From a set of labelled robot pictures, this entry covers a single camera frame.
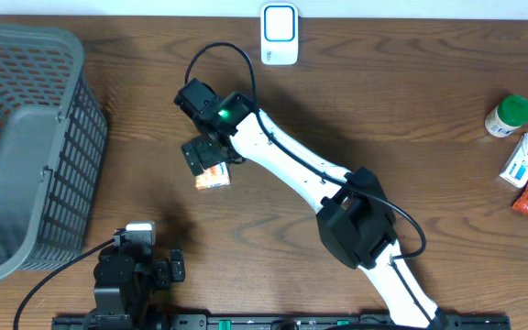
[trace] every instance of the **wooden table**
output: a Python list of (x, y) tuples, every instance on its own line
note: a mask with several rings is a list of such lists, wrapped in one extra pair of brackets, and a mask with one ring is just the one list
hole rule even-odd
[[(259, 60), (259, 21), (245, 18), (0, 16), (66, 28), (82, 41), (84, 71), (111, 113), (111, 137), (87, 248), (130, 221), (157, 222), (158, 248), (181, 244), (187, 279), (169, 302), (214, 314), (344, 314), (384, 310), (361, 271), (321, 244), (314, 214), (255, 163), (229, 187), (197, 192), (180, 152), (197, 135), (172, 103), (205, 44), (236, 43), (254, 59), (262, 107), (323, 157), (374, 171), (390, 199), (423, 227), (427, 251), (410, 266), (440, 306), (507, 314), (528, 329), (528, 218), (497, 175), (518, 134), (498, 139), (483, 120), (503, 97), (528, 98), (528, 22), (302, 19), (299, 61)], [(248, 70), (228, 49), (192, 72), (217, 92), (248, 94)], [(521, 132), (528, 131), (528, 125)], [(396, 230), (407, 250), (413, 228)], [(21, 328), (94, 308), (88, 258), (47, 284)], [(46, 272), (0, 281), (0, 328)]]

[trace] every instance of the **wooden surface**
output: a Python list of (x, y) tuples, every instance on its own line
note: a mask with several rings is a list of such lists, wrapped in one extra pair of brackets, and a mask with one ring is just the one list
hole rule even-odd
[[(265, 67), (259, 21), (177, 17), (17, 17), (76, 34), (85, 74), (111, 113), (111, 137), (87, 248), (134, 220), (157, 222), (157, 252), (181, 243), (187, 280), (169, 301), (214, 314), (357, 314), (385, 304), (361, 271), (319, 241), (314, 214), (255, 163), (231, 168), (229, 187), (197, 192), (180, 146), (197, 135), (172, 103), (193, 54), (236, 43), (254, 59), (262, 107), (324, 158), (374, 171), (423, 226), (427, 251), (410, 266), (440, 306), (507, 314), (528, 329), (528, 218), (498, 172), (518, 135), (491, 137), (485, 114), (510, 93), (528, 98), (528, 22), (326, 20), (301, 23), (299, 61)], [(227, 49), (193, 76), (220, 94), (248, 93), (248, 71)], [(401, 243), (418, 239), (403, 221)], [(32, 299), (24, 329), (94, 308), (88, 258)], [(0, 328), (46, 272), (0, 281)]]

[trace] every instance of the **perforated basket side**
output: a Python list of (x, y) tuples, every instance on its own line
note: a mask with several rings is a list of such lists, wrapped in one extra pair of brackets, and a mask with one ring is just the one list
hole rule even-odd
[(107, 141), (107, 122), (81, 76), (77, 83), (36, 248), (25, 270), (54, 269), (81, 253)]

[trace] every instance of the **white device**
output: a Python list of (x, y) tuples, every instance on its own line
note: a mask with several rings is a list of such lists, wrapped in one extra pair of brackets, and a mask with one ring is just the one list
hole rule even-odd
[[(312, 153), (311, 150), (278, 128), (261, 109), (259, 115), (262, 118), (264, 127), (285, 148), (313, 165), (316, 169), (340, 181), (346, 181), (345, 175), (350, 172), (348, 169), (337, 166)], [(249, 114), (237, 125), (236, 129), (237, 132), (230, 137), (230, 141), (237, 153), (274, 173), (304, 198), (316, 213), (323, 208), (321, 201), (325, 197), (333, 197), (340, 189), (334, 183), (323, 181), (318, 175), (306, 169), (276, 145), (270, 143), (262, 132), (255, 114)], [(382, 296), (382, 299), (384, 299), (384, 302), (388, 305), (390, 318), (395, 324), (426, 328), (429, 326), (429, 320), (424, 316), (419, 306), (414, 303), (413, 297), (406, 290), (391, 262), (396, 263), (402, 277), (409, 286), (409, 290), (412, 291), (431, 319), (435, 318), (437, 305), (425, 295), (403, 259), (391, 261), (391, 257), (399, 256), (400, 254), (401, 247), (399, 241), (396, 240), (378, 255), (376, 267), (373, 269), (359, 268), (368, 276)]]
[(299, 12), (289, 3), (272, 3), (260, 11), (262, 63), (290, 65), (299, 56)]

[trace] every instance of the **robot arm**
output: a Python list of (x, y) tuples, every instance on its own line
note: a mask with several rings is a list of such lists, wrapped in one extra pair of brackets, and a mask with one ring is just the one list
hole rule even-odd
[[(392, 259), (401, 254), (401, 248), (392, 229), (395, 218), (389, 207), (324, 181), (271, 143), (244, 95), (232, 93), (224, 100), (193, 79), (179, 91), (175, 104), (205, 136), (203, 142), (195, 139), (182, 148), (192, 169), (201, 164), (201, 173), (220, 161), (240, 157), (260, 164), (313, 208), (325, 247), (346, 266), (366, 273), (388, 305), (394, 323), (426, 328), (436, 318), (437, 305), (421, 290), (404, 260)], [(300, 159), (332, 178), (370, 189), (386, 199), (378, 180), (368, 170), (361, 168), (352, 173), (336, 166), (289, 137), (263, 111), (258, 115), (267, 131)]]

